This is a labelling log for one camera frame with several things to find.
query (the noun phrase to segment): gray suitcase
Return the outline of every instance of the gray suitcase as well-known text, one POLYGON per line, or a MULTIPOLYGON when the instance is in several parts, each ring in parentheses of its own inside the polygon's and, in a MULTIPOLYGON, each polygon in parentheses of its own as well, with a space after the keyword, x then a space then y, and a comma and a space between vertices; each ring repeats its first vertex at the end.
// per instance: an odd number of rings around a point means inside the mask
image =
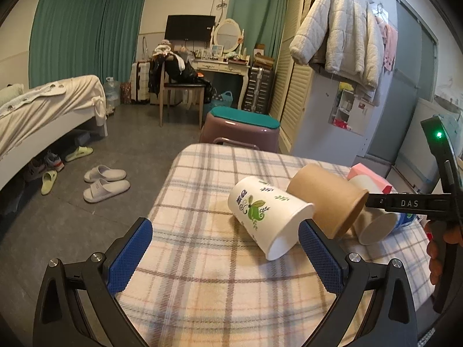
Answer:
POLYGON ((241 106, 243 110, 264 115, 268 113, 273 75, 273 70, 262 67, 251 68, 248 88, 241 106))

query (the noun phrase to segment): stool handle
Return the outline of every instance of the stool handle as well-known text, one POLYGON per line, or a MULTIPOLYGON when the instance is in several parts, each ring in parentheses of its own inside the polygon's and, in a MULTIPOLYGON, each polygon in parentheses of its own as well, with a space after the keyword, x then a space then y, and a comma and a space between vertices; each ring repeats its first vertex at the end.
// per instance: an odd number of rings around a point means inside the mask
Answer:
POLYGON ((256 145, 253 145, 252 143, 234 141, 234 140, 230 140, 230 139, 225 138, 225 137, 217 137, 212 143, 215 144, 215 145, 228 143, 228 144, 231 144, 231 145, 241 146, 241 147, 245 147, 245 148, 251 148, 253 150, 259 150, 260 151, 260 148, 258 146, 256 146, 256 145))

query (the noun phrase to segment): green stool cushion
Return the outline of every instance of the green stool cushion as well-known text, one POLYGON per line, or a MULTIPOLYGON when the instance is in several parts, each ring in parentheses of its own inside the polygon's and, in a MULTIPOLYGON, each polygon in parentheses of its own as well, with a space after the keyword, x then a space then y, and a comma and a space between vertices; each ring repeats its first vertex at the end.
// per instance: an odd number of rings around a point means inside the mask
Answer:
POLYGON ((278 129, 280 127, 280 123, 273 117, 255 112, 236 110, 231 107, 214 107, 211 109, 211 114, 222 119, 269 129, 278 129))

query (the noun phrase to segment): cup with green floral print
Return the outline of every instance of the cup with green floral print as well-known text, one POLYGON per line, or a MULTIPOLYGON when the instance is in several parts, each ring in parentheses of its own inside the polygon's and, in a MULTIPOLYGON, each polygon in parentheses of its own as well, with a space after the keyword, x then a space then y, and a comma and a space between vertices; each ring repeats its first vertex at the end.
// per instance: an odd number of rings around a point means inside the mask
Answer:
POLYGON ((270 261, 297 243, 300 222, 313 216, 313 204, 255 176, 235 185, 228 207, 270 261))

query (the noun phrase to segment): fluffy white coat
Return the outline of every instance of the fluffy white coat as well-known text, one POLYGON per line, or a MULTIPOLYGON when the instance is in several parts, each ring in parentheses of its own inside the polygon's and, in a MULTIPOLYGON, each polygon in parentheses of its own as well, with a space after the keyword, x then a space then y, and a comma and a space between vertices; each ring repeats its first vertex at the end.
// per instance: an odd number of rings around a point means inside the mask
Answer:
POLYGON ((289 46, 307 64, 329 29, 325 69, 372 91, 383 66, 381 32, 367 0, 315 0, 289 46))

